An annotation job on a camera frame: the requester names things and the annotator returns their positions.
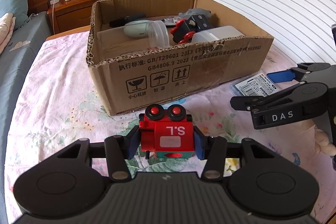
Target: screw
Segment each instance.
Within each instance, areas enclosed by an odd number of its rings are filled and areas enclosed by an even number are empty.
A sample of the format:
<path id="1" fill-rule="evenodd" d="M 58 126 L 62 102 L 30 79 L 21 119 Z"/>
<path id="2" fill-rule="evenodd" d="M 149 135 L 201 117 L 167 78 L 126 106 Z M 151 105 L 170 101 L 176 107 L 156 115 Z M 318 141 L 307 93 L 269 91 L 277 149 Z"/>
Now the screw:
<path id="1" fill-rule="evenodd" d="M 125 171 L 116 171 L 112 174 L 112 178 L 117 180 L 123 180 L 128 178 L 128 174 Z"/>
<path id="2" fill-rule="evenodd" d="M 221 176 L 221 174 L 216 170 L 207 170 L 205 171 L 204 176 L 207 179 L 218 179 Z"/>

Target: barcode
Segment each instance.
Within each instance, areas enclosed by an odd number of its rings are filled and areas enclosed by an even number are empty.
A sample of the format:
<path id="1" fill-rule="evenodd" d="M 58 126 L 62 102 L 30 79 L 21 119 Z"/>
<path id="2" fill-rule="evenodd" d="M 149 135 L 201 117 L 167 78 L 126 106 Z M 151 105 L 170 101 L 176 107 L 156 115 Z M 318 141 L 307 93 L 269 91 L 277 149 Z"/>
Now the barcode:
<path id="1" fill-rule="evenodd" d="M 249 84 L 244 85 L 240 88 L 241 93 L 245 96 L 258 96 L 256 92 L 251 88 Z"/>

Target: pink blanket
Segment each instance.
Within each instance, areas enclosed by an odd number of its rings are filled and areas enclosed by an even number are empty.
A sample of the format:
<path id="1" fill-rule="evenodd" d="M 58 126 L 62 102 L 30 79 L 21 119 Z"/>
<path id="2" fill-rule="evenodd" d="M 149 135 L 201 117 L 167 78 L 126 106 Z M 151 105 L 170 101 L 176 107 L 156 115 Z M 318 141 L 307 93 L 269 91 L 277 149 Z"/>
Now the pink blanket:
<path id="1" fill-rule="evenodd" d="M 16 178 L 30 167 L 78 138 L 101 142 L 114 134 L 125 135 L 138 122 L 131 112 L 110 117 L 106 114 L 85 63 L 88 33 L 47 41 L 39 51 L 18 98 L 8 134 L 5 163 L 5 196 L 9 222 L 21 215 L 12 194 Z M 265 73 L 293 66 L 274 49 L 270 50 L 262 71 Z M 231 142 L 250 137 L 300 165 L 315 176 L 320 195 L 311 213 L 325 222 L 336 204 L 336 173 L 330 157 L 314 152 L 314 131 L 304 130 L 301 122 L 254 130 L 248 112 L 236 112 L 229 104 L 230 83 L 190 95 L 175 103 L 192 115 L 204 134 L 224 136 Z M 205 162 L 195 156 L 189 160 L 145 160 L 143 154 L 128 161 L 136 171 L 201 172 Z M 95 160 L 93 167 L 106 175 L 106 164 Z M 238 168 L 227 160 L 225 175 Z"/>

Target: bed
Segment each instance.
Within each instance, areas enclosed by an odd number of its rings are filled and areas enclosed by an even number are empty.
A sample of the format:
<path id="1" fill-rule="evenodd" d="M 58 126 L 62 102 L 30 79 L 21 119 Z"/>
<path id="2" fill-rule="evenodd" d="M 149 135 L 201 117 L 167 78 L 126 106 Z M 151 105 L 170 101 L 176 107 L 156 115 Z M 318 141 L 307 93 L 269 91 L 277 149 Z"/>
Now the bed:
<path id="1" fill-rule="evenodd" d="M 4 199 L 4 163 L 7 134 L 11 124 L 16 101 L 31 64 L 46 38 L 51 35 L 51 28 L 46 11 L 48 0 L 28 0 L 30 21 L 15 30 L 0 55 L 0 223 L 7 224 Z"/>
<path id="2" fill-rule="evenodd" d="M 138 123 L 139 113 L 143 112 L 113 117 L 106 114 L 85 63 L 87 30 L 81 28 L 80 33 L 74 30 L 65 36 L 58 34 L 49 38 L 42 45 L 26 77 L 7 142 L 5 194 L 10 223 L 21 215 L 12 194 L 14 182 L 20 174 L 79 138 L 100 142 L 111 135 L 126 135 Z M 268 73 L 293 65 L 272 48 L 261 70 Z M 308 170 L 320 185 L 320 194 L 311 215 L 325 223 L 336 204 L 336 176 L 330 157 L 314 153 L 314 129 L 307 129 L 298 122 L 254 130 L 249 113 L 236 112 L 230 107 L 230 84 L 167 103 L 164 107 L 173 103 L 182 104 L 204 134 L 224 136 L 231 142 L 251 137 Z M 144 153 L 138 151 L 127 164 L 134 175 L 136 171 L 200 173 L 205 162 L 195 156 L 189 160 L 157 160 L 151 157 L 147 161 Z M 104 160 L 95 159 L 93 168 L 107 175 Z M 227 160 L 225 175 L 230 175 L 237 168 L 235 159 Z"/>

